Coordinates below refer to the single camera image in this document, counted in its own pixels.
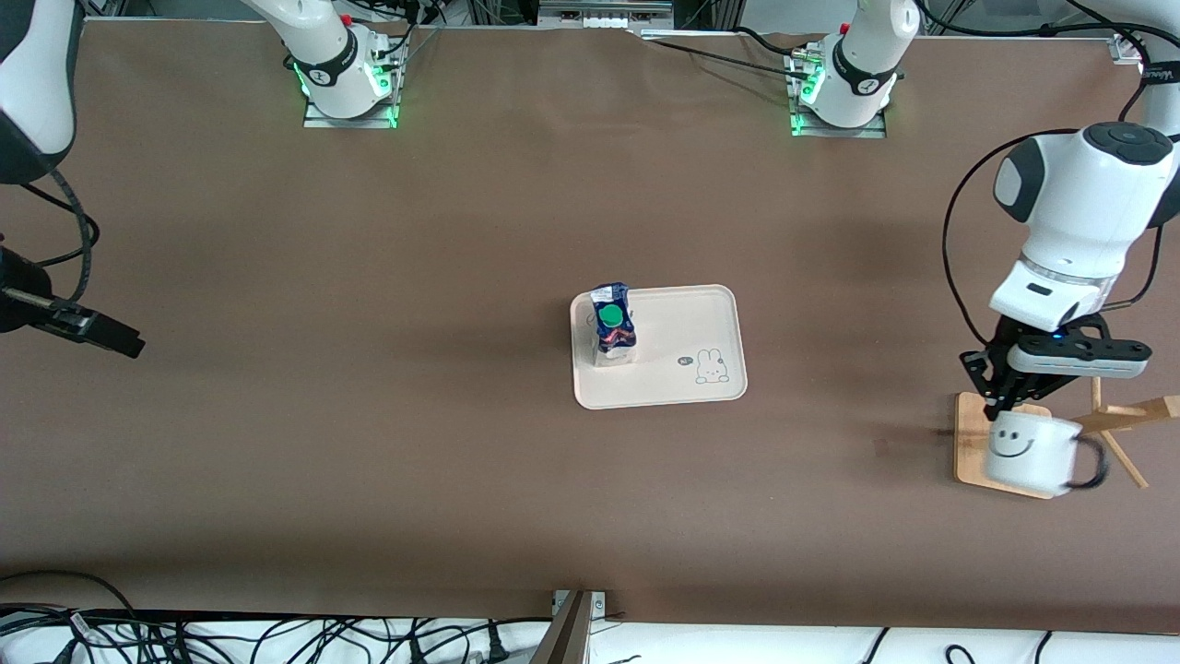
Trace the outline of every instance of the wooden mug stand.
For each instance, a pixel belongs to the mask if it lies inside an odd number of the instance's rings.
[[[988,479],[983,473],[983,465],[988,458],[988,435],[991,422],[983,416],[985,402],[983,397],[974,393],[961,393],[955,399],[955,478],[959,482],[986,487],[1010,494],[1036,499],[1050,499],[1049,494],[1029,492],[995,480]],[[1029,413],[1032,415],[1050,416],[1049,409],[1040,406],[1020,406],[1016,413]],[[1156,397],[1133,406],[1103,406],[1102,405],[1102,380],[1090,380],[1090,413],[1073,421],[1082,426],[1082,434],[1096,434],[1102,436],[1107,447],[1119,460],[1119,464],[1127,471],[1130,479],[1141,489],[1147,488],[1147,480],[1130,462],[1130,458],[1123,452],[1122,446],[1114,439],[1112,432],[1126,432],[1142,425],[1152,422],[1163,422],[1180,418],[1180,395],[1168,397]]]

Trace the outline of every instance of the white floor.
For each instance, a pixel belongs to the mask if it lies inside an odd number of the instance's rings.
[[[371,633],[386,633],[386,623],[393,635],[404,635],[409,620],[367,620],[359,625]],[[442,625],[478,626],[479,620],[438,620],[431,629]],[[257,638],[273,623],[205,623],[189,630],[197,635],[221,637]],[[500,627],[504,646],[520,651],[536,646],[544,635],[546,624],[530,623]],[[303,663],[310,657],[310,649],[293,657],[301,645],[309,642],[322,629],[320,622],[306,625],[289,633],[268,638],[258,650],[255,664]],[[124,640],[123,636],[114,638]],[[590,664],[618,664],[634,658],[637,664],[727,664],[727,663],[781,663],[781,664],[859,664],[868,652],[879,630],[873,627],[772,627],[772,626],[721,626],[721,625],[656,625],[596,623],[598,632],[590,639]],[[113,635],[111,627],[104,632]],[[421,647],[428,651],[454,632],[444,632],[424,638]],[[997,631],[997,630],[891,630],[883,640],[873,664],[945,664],[944,650],[950,644],[966,647],[978,664],[1031,664],[1034,650],[1044,632]],[[365,637],[349,635],[355,644],[333,642],[323,652],[320,664],[376,664],[387,652],[385,644]],[[70,638],[65,627],[39,627],[0,639],[0,662],[4,664],[39,664],[53,662]],[[487,652],[486,631],[471,638],[467,659],[481,662]],[[105,644],[105,637],[91,632],[90,640]],[[224,658],[214,655],[199,642],[189,642],[196,653],[209,655],[217,664]],[[216,642],[230,658],[230,664],[249,664],[254,644],[247,640]],[[464,639],[454,640],[426,656],[430,664],[459,664],[466,645]],[[126,664],[113,649],[94,649],[96,664]],[[126,649],[135,662],[136,651]],[[195,662],[202,662],[195,655]],[[409,649],[401,647],[391,664],[407,664]],[[86,652],[76,649],[74,664],[90,664]],[[966,664],[966,658],[956,656],[955,664]],[[1044,649],[1043,664],[1175,664],[1180,662],[1180,637],[1133,636],[1096,633],[1055,633]]]

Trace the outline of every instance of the green cap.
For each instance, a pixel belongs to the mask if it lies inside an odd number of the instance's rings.
[[[598,309],[598,320],[607,327],[618,327],[623,323],[623,309],[618,304],[607,304]]]

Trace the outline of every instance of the wooden base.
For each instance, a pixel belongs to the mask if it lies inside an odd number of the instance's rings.
[[[988,422],[988,419],[983,416],[985,406],[988,405],[983,397],[974,393],[959,393],[955,397],[955,478],[966,485],[986,487],[998,492],[1042,500],[1051,499],[1053,497],[1049,494],[1030,492],[989,480],[983,473],[983,465],[988,459],[988,436],[991,430],[991,422]],[[1049,409],[1040,406],[1025,405],[1012,410],[1050,416]]]

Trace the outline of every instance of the white tray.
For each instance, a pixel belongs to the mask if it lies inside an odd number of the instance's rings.
[[[636,361],[596,368],[589,292],[570,303],[573,396],[590,410],[736,400],[746,394],[738,303],[725,285],[632,288]]]

